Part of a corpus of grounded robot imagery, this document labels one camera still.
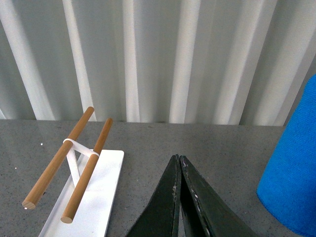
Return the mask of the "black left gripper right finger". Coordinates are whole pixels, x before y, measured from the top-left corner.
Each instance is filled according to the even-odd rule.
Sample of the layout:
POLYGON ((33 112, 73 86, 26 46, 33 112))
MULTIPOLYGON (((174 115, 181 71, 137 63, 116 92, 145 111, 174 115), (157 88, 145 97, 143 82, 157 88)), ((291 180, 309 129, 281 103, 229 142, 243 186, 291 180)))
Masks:
POLYGON ((250 237, 252 230, 225 204, 186 156, 182 170, 181 207, 187 237, 250 237))

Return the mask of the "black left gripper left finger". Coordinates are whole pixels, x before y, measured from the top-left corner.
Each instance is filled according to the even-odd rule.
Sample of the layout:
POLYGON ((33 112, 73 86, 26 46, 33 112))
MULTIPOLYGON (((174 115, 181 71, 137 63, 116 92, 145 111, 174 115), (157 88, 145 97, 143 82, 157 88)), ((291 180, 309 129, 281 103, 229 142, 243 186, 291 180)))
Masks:
POLYGON ((173 155, 153 195, 128 237, 176 237, 179 229, 181 166, 173 155))

